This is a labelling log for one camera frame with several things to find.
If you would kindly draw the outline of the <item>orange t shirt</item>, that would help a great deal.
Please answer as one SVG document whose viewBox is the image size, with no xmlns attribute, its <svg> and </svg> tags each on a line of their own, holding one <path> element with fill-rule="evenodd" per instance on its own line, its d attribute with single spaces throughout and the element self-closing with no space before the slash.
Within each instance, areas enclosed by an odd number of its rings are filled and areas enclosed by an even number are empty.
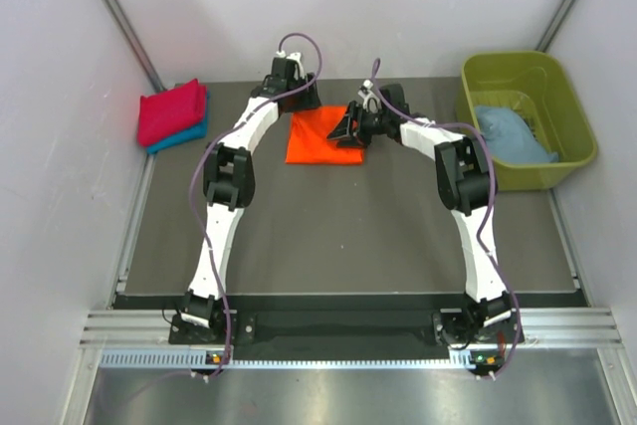
<svg viewBox="0 0 637 425">
<path fill-rule="evenodd" d="M 327 136 L 336 128 L 346 106 L 320 106 L 292 114 L 286 164 L 361 165 L 364 151 L 339 148 Z"/>
</svg>

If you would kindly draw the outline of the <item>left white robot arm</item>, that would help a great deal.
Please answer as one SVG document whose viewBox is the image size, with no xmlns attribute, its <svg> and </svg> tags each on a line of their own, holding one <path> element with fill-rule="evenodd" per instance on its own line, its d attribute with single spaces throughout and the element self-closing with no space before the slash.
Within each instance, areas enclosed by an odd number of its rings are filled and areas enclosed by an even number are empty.
<svg viewBox="0 0 637 425">
<path fill-rule="evenodd" d="M 170 343 L 230 343 L 226 272 L 236 229 L 256 191 L 253 153 L 282 114 L 320 106 L 316 79 L 316 74 L 305 71 L 301 53 L 278 51 L 271 72 L 252 90 L 233 127 L 206 148 L 193 174 L 194 180 L 202 181 L 206 203 L 206 217 L 195 216 L 203 232 L 202 247 L 172 319 Z"/>
</svg>

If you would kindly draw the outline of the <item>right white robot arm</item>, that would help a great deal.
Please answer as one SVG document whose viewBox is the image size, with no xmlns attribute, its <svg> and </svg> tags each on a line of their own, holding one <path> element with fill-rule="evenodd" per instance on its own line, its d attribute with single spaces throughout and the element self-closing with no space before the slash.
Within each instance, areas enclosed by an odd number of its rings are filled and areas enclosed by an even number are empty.
<svg viewBox="0 0 637 425">
<path fill-rule="evenodd" d="M 414 116 L 399 84 L 377 88 L 370 80 L 358 91 L 361 100 L 348 104 L 327 139 L 339 148 L 365 149 L 377 135 L 385 135 L 435 163 L 437 191 L 457 225 L 465 261 L 466 304 L 456 319 L 441 324 L 441 338 L 462 348 L 485 341 L 507 322 L 512 346 L 522 338 L 519 301 L 498 264 L 492 213 L 497 181 L 486 143 L 470 135 Z"/>
</svg>

